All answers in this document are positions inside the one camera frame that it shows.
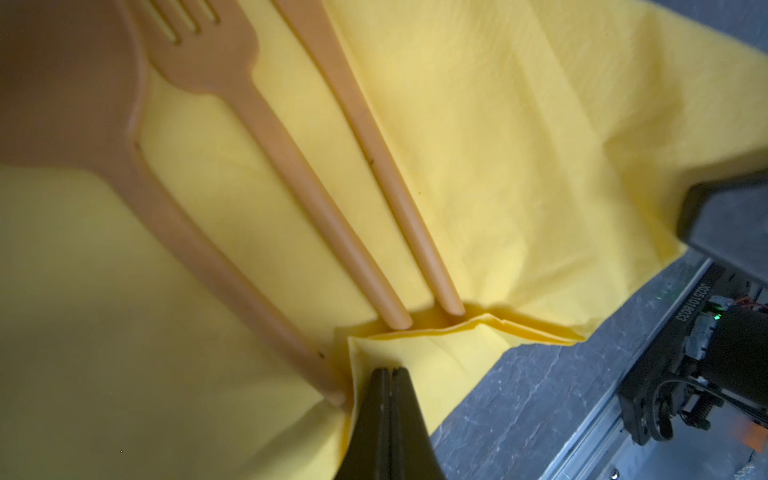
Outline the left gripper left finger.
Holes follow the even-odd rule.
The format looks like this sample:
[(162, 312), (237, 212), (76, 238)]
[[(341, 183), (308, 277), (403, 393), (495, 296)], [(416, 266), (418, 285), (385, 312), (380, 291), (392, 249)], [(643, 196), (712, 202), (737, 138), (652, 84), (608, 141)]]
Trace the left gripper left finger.
[(390, 371), (374, 370), (336, 480), (390, 478), (390, 392)]

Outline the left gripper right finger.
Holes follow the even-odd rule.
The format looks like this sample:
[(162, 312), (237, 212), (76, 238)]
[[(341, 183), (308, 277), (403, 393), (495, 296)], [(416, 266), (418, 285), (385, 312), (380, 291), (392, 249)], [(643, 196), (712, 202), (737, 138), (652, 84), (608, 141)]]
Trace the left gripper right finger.
[(391, 478), (445, 480), (406, 368), (392, 371)]

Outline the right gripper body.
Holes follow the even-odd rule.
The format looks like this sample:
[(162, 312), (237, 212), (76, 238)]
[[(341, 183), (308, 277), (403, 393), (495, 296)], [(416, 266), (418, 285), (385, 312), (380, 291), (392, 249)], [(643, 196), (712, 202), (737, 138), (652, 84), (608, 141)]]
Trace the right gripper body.
[(676, 226), (687, 246), (758, 282), (767, 280), (767, 172), (698, 183)]

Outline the orange plastic knife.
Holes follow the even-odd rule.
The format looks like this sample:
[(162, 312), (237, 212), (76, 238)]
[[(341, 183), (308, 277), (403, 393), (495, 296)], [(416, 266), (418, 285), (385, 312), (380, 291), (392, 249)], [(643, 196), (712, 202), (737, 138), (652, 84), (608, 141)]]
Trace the orange plastic knife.
[(438, 304), (450, 315), (464, 315), (458, 290), (374, 119), (323, 3), (276, 0), (274, 5), (339, 103)]

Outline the orange plastic spoon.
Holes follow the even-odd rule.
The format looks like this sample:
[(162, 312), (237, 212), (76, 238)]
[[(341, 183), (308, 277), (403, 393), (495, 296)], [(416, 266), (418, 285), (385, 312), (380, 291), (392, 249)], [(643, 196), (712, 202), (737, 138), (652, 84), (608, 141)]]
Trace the orange plastic spoon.
[(149, 66), (122, 1), (1, 5), (1, 161), (89, 171), (273, 352), (330, 403), (349, 380), (186, 214), (139, 147)]

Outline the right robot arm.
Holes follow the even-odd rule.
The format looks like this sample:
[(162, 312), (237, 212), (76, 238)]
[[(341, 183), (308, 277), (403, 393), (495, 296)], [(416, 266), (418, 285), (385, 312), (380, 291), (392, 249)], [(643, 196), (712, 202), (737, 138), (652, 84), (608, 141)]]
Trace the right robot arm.
[[(677, 236), (719, 265), (765, 286), (767, 172), (693, 186), (682, 204)], [(767, 315), (734, 306), (712, 319), (714, 329), (692, 373), (660, 380), (649, 399), (655, 401), (663, 389), (684, 384), (699, 396), (686, 414), (690, 425), (706, 429), (711, 407), (727, 403), (766, 428)]]

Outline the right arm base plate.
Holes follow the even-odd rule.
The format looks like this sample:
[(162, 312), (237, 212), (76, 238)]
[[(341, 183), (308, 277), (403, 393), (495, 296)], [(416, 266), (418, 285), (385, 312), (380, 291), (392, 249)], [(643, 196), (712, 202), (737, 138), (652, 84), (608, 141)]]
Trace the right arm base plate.
[(650, 440), (667, 441), (660, 432), (654, 391), (663, 378), (677, 376), (683, 358), (685, 339), (693, 328), (714, 288), (726, 273), (722, 266), (709, 262), (686, 287), (664, 317), (662, 326), (648, 347), (628, 371), (617, 389), (624, 429), (640, 446)]

